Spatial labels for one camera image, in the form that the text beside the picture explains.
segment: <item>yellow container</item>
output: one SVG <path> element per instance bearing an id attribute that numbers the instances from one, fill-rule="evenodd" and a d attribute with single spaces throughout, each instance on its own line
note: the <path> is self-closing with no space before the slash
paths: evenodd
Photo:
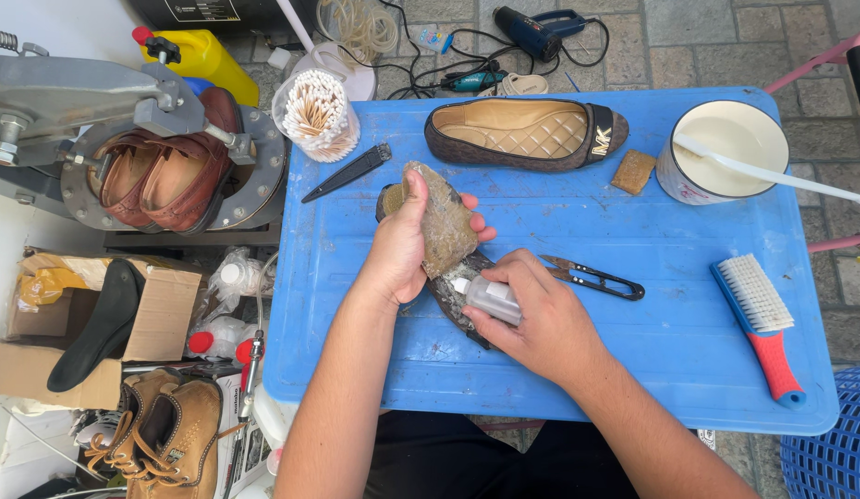
<path id="1" fill-rule="evenodd" d="M 156 31 L 156 37 L 165 37 L 180 47 L 180 62 L 168 65 L 169 69 L 181 76 L 204 78 L 216 86 L 225 88 L 233 94 L 236 102 L 257 107 L 259 90 L 233 56 L 223 48 L 220 41 L 207 29 L 187 29 L 182 31 Z M 143 59 L 147 62 L 158 59 L 147 55 L 147 48 L 140 46 Z"/>

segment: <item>black scissors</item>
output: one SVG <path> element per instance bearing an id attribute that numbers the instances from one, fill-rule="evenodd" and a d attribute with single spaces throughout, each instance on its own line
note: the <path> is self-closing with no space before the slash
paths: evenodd
<path id="1" fill-rule="evenodd" d="M 574 284 L 580 284 L 581 286 L 587 286 L 588 288 L 598 289 L 610 295 L 614 295 L 616 297 L 626 298 L 628 300 L 640 300 L 646 295 L 646 288 L 643 288 L 642 285 L 636 284 L 635 282 L 631 282 L 626 279 L 622 279 L 620 277 L 615 277 L 611 274 L 606 274 L 605 272 L 601 272 L 596 269 L 592 269 L 591 267 L 586 267 L 581 264 L 576 264 L 571 260 L 566 260 L 565 258 L 560 258 L 558 256 L 550 256 L 550 255 L 541 255 L 541 258 L 547 260 L 554 267 L 547 267 L 547 270 L 553 275 L 553 277 L 561 280 L 565 280 L 566 282 L 572 282 Z M 595 282 L 591 282 L 581 277 L 577 277 L 572 275 L 569 271 L 576 270 L 578 272 L 583 272 L 585 274 L 595 275 L 599 277 L 599 284 Z M 622 293 L 621 291 L 611 289 L 608 286 L 605 286 L 606 280 L 613 280 L 615 282 L 620 282 L 624 284 L 631 291 L 630 294 Z"/>

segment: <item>dark clothing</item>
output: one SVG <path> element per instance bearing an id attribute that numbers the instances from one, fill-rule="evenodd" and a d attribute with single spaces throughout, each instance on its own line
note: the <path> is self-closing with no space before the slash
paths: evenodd
<path id="1" fill-rule="evenodd" d="M 366 499 L 636 497 L 590 423 L 548 421 L 525 454 L 462 414 L 391 411 L 378 419 Z"/>

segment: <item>forearm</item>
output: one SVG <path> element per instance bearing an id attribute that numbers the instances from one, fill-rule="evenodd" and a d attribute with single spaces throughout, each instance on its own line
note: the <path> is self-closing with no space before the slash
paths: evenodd
<path id="1" fill-rule="evenodd" d="M 756 497 L 608 351 L 595 362 L 594 374 L 572 377 L 564 387 L 599 428 L 640 497 Z"/>
<path id="2" fill-rule="evenodd" d="M 359 279 L 347 293 L 285 443 L 277 499 L 362 496 L 397 310 Z"/>

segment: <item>blue plastic table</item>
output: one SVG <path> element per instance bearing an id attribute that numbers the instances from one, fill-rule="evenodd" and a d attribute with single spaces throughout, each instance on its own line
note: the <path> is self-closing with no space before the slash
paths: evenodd
<path id="1" fill-rule="evenodd" d="M 756 88 L 612 91 L 559 95 L 608 106 L 629 121 L 627 142 L 601 163 L 563 173 L 444 164 L 424 141 L 429 112 L 460 99 L 355 102 L 361 141 L 345 161 L 380 142 L 392 160 L 331 195 L 300 199 L 344 162 L 291 156 L 263 380 L 282 402 L 299 402 L 337 305 L 368 254 L 381 188 L 421 161 L 477 195 L 498 237 L 492 260 L 519 247 L 557 255 L 646 287 L 638 302 L 573 286 L 609 350 L 671 413 L 693 428 L 816 435 L 838 403 L 793 188 L 747 201 L 690 206 L 667 196 L 655 175 L 641 195 L 609 185 L 628 149 L 658 155 L 676 120 L 713 99 L 746 102 L 778 117 Z M 787 304 L 787 357 L 808 402 L 774 402 L 749 341 L 708 266 L 753 252 Z M 544 419 L 587 417 L 555 384 L 508 355 L 469 340 L 424 291 L 396 321 L 384 408 Z"/>

